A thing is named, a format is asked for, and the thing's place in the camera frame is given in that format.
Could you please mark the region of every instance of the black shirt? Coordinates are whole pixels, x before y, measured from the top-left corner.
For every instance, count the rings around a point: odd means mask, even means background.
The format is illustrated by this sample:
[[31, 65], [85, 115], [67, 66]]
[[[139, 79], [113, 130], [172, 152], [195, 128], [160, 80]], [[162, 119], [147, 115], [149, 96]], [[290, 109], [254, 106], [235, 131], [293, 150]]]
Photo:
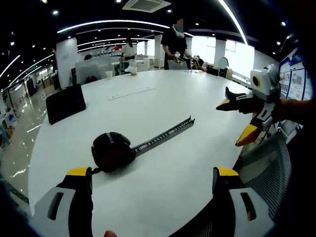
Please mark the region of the black shirt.
[[[181, 54], [181, 58], [185, 50], [187, 49], [186, 38], [180, 38], [176, 35], [174, 29], [170, 27], [162, 36], [161, 44], [168, 46], [170, 53], [175, 54], [177, 51]], [[167, 55], [164, 56], [165, 60], [170, 60], [171, 58]]]

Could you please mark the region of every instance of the person's arm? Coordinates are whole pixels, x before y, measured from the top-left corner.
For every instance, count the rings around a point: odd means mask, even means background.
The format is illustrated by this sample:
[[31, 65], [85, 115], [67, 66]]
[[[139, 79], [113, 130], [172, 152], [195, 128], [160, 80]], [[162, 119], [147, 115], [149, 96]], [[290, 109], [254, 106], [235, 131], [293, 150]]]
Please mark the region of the person's arm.
[[174, 57], [174, 54], [170, 53], [167, 45], [163, 45], [162, 48], [173, 61], [175, 61], [176, 63], [179, 63], [178, 60]]
[[162, 48], [163, 48], [163, 50], [166, 52], [166, 54], [167, 54], [170, 58], [172, 58], [173, 54], [170, 53], [168, 46], [167, 46], [167, 45], [163, 45]]
[[315, 109], [314, 100], [297, 101], [279, 99], [272, 117], [274, 121], [291, 120], [301, 125], [312, 122]]

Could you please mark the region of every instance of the window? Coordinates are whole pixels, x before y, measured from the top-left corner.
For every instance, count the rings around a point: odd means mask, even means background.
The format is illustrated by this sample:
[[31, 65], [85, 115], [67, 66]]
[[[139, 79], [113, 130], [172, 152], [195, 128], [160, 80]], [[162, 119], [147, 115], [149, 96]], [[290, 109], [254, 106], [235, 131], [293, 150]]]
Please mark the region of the window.
[[137, 54], [145, 55], [145, 42], [138, 42], [137, 43]]
[[154, 56], [155, 55], [155, 41], [149, 40], [147, 44], [147, 55]]
[[192, 55], [198, 55], [203, 61], [210, 64], [215, 60], [215, 37], [194, 36], [192, 38]]
[[254, 47], [228, 40], [226, 41], [225, 57], [228, 60], [229, 68], [239, 74], [250, 77], [255, 57]]

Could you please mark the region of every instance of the desk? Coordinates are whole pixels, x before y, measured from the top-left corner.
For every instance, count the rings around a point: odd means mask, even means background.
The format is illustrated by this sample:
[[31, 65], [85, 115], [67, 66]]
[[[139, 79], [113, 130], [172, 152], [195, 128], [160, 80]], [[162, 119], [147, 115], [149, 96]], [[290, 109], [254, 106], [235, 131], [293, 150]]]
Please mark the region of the desk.
[[174, 233], [211, 200], [213, 167], [232, 168], [241, 151], [235, 142], [251, 115], [215, 110], [225, 100], [226, 86], [234, 93], [249, 92], [224, 78], [182, 70], [141, 72], [83, 85], [85, 111], [54, 125], [46, 117], [41, 126], [29, 171], [31, 212], [69, 170], [96, 167], [91, 145], [98, 135], [119, 132], [135, 146], [191, 115], [196, 119], [193, 127], [123, 171], [92, 177], [94, 236], [103, 236], [105, 230], [119, 237]]

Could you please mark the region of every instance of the tape measure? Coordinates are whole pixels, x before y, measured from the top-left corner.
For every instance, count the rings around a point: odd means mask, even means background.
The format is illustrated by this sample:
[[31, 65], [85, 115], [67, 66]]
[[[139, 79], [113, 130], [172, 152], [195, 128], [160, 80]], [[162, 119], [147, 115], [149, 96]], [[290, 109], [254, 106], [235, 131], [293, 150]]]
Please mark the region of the tape measure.
[[104, 133], [98, 136], [93, 141], [91, 147], [94, 162], [98, 166], [98, 168], [92, 171], [92, 174], [100, 171], [111, 172], [131, 163], [141, 154], [155, 148], [193, 126], [194, 121], [195, 119], [192, 120], [190, 116], [188, 119], [166, 132], [133, 148], [130, 147], [130, 140], [117, 132]]

